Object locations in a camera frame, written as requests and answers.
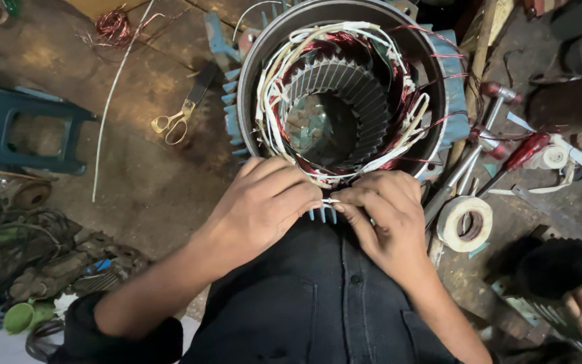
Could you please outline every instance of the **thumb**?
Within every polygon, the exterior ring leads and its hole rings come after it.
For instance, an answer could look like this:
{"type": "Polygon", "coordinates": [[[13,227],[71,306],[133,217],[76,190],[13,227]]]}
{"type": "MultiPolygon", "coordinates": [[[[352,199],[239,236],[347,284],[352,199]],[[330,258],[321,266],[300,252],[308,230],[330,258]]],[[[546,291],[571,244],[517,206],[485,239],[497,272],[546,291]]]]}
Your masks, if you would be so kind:
{"type": "Polygon", "coordinates": [[[336,211],[345,216],[354,229],[361,247],[367,254],[370,254],[371,250],[378,245],[378,237],[367,214],[349,203],[337,202],[333,206],[336,211]]]}

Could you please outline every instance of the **forearm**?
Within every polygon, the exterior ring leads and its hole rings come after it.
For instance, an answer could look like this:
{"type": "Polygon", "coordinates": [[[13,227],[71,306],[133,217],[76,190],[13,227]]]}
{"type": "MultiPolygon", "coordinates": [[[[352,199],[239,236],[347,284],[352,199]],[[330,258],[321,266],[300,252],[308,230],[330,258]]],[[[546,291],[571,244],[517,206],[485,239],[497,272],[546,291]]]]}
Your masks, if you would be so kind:
{"type": "Polygon", "coordinates": [[[489,364],[489,352],[442,285],[429,261],[414,284],[403,284],[415,309],[446,348],[466,364],[489,364]]]}
{"type": "Polygon", "coordinates": [[[141,339],[183,310],[216,277],[212,261],[196,238],[144,274],[106,295],[94,317],[106,335],[141,339]]]}

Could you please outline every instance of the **tape roll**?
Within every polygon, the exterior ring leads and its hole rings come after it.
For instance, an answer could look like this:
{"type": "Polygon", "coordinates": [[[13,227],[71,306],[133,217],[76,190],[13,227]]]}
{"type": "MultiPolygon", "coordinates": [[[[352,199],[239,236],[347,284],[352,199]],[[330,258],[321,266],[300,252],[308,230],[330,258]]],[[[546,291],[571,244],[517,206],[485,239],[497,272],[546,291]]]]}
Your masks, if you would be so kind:
{"type": "Polygon", "coordinates": [[[560,145],[547,145],[522,164],[526,169],[561,169],[567,164],[569,151],[560,145]]]}
{"type": "Polygon", "coordinates": [[[437,235],[454,251],[469,252],[477,249],[491,234],[493,210],[477,197],[459,196],[442,209],[437,222],[437,235]],[[471,226],[460,233],[464,215],[470,212],[471,226]]]}

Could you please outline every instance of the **black rubber part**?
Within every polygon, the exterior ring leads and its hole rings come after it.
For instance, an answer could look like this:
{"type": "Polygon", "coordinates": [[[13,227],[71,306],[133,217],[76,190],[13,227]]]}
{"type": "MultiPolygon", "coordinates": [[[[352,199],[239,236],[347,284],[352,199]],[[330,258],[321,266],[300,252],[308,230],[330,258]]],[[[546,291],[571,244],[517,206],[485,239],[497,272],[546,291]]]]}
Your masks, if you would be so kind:
{"type": "Polygon", "coordinates": [[[437,193],[432,197],[430,202],[424,208],[424,217],[425,217],[425,228],[428,229],[430,224],[437,217],[439,211],[451,198],[451,192],[453,192],[453,187],[450,186],[443,186],[442,189],[437,191],[437,193]]]}

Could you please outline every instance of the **dark shirt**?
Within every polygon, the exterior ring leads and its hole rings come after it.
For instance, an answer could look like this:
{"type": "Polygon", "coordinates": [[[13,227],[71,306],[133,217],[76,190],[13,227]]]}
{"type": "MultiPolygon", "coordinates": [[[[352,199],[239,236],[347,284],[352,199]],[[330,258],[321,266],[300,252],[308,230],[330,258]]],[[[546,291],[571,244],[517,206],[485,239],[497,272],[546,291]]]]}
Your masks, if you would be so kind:
{"type": "MultiPolygon", "coordinates": [[[[102,335],[93,307],[67,312],[51,363],[172,363],[181,324],[169,318],[138,343],[102,335]]],[[[300,219],[269,250],[214,282],[181,363],[458,363],[406,294],[362,252],[345,223],[300,219]]]]}

